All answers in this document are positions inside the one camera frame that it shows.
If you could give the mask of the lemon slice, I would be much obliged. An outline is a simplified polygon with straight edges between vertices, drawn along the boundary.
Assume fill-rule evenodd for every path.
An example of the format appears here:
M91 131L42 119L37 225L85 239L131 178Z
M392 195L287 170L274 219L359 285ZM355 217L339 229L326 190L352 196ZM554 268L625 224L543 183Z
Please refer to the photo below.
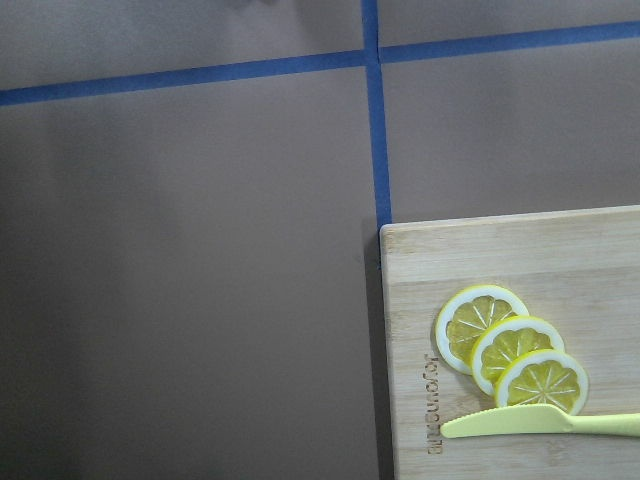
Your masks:
M525 303L498 285L473 285L451 297L434 322L436 346L443 360L459 373L471 374L471 351L485 331L502 320L528 315Z
M480 390L494 395L504 371L521 356L538 350L565 352L565 342L549 322L517 315L492 324L478 337L469 357L472 377Z
M548 404L569 415L581 412L588 395L586 370L572 356L554 349L518 357L494 387L496 407Z

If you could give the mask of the lemon slice middle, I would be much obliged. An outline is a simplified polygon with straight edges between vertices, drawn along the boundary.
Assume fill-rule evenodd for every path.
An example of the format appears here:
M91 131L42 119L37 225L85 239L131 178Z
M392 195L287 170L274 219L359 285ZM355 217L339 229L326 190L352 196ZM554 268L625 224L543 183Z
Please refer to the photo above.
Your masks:
M492 324L478 337L469 357L472 377L480 390L494 395L504 371L521 356L538 350L565 352L565 342L549 322L517 315Z

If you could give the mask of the wooden cutting board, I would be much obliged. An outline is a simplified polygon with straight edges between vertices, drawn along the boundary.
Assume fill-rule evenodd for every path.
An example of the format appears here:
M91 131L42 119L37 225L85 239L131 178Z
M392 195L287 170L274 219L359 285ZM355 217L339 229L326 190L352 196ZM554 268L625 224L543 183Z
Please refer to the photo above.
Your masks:
M399 479L635 479L635 438L448 440L440 426L492 406L451 369L434 321L458 291L496 284L551 323L590 381L587 415L639 409L635 206L388 225L381 232L395 475Z

